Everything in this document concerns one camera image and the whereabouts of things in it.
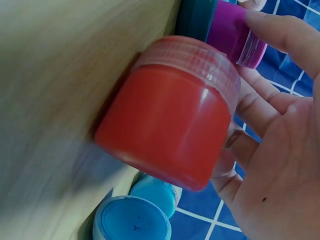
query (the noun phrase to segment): paint jar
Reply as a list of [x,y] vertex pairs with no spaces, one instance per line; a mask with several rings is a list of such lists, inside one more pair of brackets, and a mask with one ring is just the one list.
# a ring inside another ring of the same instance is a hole
[[267,44],[247,26],[246,12],[245,8],[223,0],[184,0],[175,33],[206,42],[232,63],[255,69]]
[[171,218],[180,201],[182,188],[145,175],[130,190],[129,195],[146,199],[158,206],[164,214]]
[[109,198],[98,207],[93,240],[170,240],[171,225],[152,202],[136,196]]
[[203,189],[236,110],[240,76],[212,46],[163,37],[141,55],[102,120],[95,141],[164,182]]

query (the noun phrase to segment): blue jar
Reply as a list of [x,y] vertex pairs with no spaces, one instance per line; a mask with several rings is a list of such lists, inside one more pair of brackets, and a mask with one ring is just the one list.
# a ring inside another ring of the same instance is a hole
[[109,198],[98,207],[93,240],[170,240],[171,225],[163,211],[135,196]]
[[182,188],[145,175],[130,190],[129,195],[146,199],[158,206],[170,218],[176,211]]

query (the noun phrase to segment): wooden board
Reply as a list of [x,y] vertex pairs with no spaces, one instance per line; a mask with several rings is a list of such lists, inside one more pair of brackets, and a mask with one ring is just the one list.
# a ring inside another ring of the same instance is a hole
[[127,168],[93,142],[178,0],[0,0],[0,238],[77,239]]

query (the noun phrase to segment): palm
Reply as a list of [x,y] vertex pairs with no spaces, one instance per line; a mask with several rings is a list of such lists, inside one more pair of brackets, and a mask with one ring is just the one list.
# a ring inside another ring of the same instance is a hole
[[[305,70],[314,97],[280,93],[258,72],[240,67],[237,113],[262,142],[232,123],[211,180],[251,240],[318,240],[320,33],[291,16],[249,12],[246,23]],[[235,160],[244,179],[233,169]]]
[[318,146],[311,98],[297,100],[267,128],[230,206],[248,237],[285,239],[281,233],[290,228],[296,229],[293,239],[303,239],[299,234],[310,229],[301,229],[301,214],[310,218],[310,210],[316,223],[316,209],[320,210]]

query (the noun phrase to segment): purple lid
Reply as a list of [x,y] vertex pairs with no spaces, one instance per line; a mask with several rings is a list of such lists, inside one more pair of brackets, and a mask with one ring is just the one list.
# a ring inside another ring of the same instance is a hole
[[250,31],[246,12],[241,6],[218,0],[207,43],[226,54],[232,63],[255,69],[267,44]]

